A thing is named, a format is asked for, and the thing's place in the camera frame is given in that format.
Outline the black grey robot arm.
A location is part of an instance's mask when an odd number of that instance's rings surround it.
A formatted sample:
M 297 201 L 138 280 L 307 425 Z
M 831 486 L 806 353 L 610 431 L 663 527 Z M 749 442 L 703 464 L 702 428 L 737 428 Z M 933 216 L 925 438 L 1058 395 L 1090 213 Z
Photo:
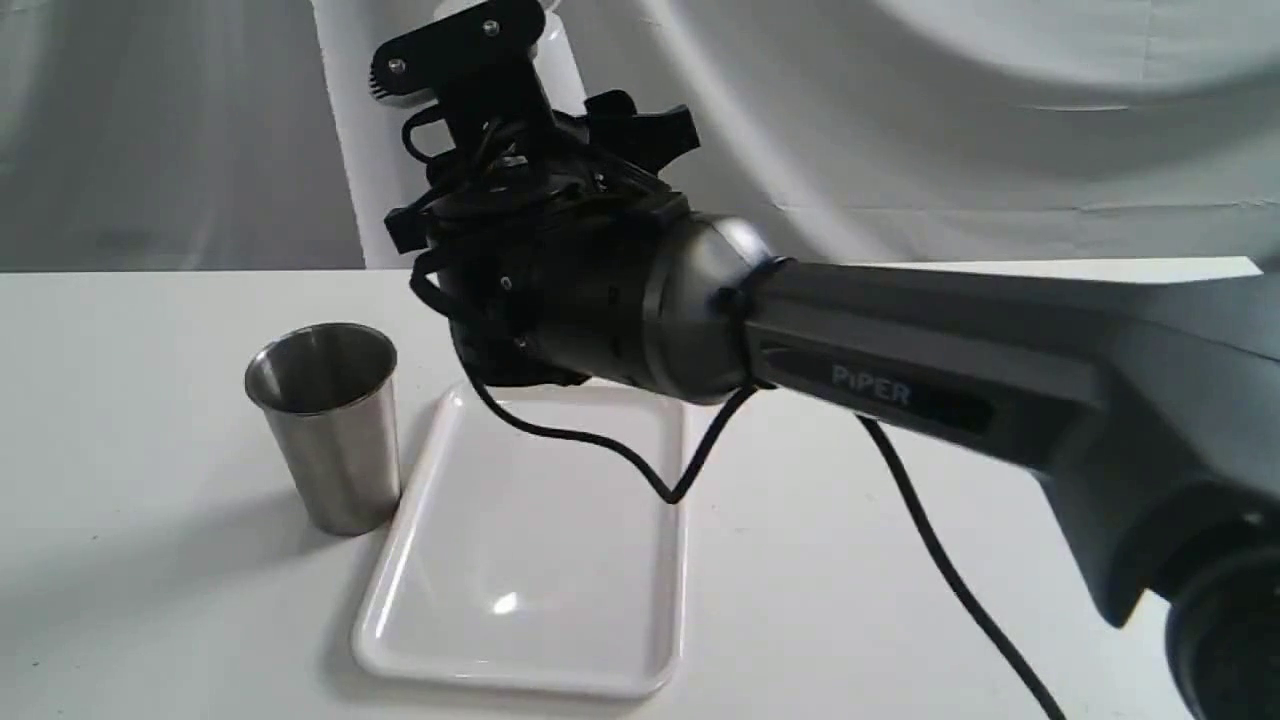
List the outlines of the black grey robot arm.
M 1197 719 L 1277 716 L 1277 275 L 1165 284 L 803 263 L 658 173 L 685 108 L 530 101 L 401 127 L 429 191 L 388 213 L 411 290 L 509 427 L 590 445 L 680 503 L 730 418 L 786 388 L 854 411 L 952 593 L 1048 717 L 1062 710 L 965 585 L 897 427 L 1041 484 L 1100 616 L 1169 602 Z

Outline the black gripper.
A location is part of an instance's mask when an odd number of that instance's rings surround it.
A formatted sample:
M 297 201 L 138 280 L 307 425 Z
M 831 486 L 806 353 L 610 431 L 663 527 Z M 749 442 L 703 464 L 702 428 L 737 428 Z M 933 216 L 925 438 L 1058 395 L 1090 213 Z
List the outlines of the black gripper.
M 645 208 L 675 190 L 659 176 L 701 146 L 690 109 L 640 113 L 623 90 L 588 97 L 585 115 L 554 113 L 534 129 L 494 120 L 475 150 L 425 156 L 430 188 L 383 224 L 399 255 L 494 225 L 557 225 L 579 211 Z

